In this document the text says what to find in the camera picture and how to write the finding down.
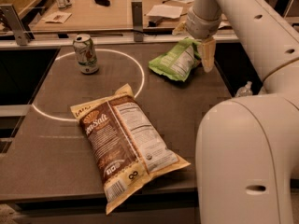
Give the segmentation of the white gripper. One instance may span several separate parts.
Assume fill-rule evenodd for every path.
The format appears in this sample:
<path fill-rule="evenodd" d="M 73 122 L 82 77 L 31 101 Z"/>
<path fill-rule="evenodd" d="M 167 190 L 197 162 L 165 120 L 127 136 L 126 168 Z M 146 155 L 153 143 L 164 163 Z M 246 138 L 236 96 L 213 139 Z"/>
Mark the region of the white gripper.
<path fill-rule="evenodd" d="M 197 49 L 206 73 L 209 73 L 214 67 L 216 41 L 212 36 L 217 33 L 220 24 L 221 17 L 208 21 L 196 15 L 191 7 L 188 10 L 186 22 L 181 22 L 172 31 L 172 35 L 184 35 L 188 31 L 193 38 L 203 40 L 197 46 Z"/>

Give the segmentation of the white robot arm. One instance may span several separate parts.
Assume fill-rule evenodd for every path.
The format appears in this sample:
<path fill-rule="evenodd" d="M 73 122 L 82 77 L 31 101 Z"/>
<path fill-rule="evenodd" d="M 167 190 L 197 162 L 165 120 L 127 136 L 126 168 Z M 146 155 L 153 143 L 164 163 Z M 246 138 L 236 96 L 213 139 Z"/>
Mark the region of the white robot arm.
<path fill-rule="evenodd" d="M 265 92 L 211 108 L 200 123 L 195 167 L 201 224 L 293 224 L 299 160 L 299 35 L 264 0 L 194 0 L 196 39 L 227 19 Z"/>

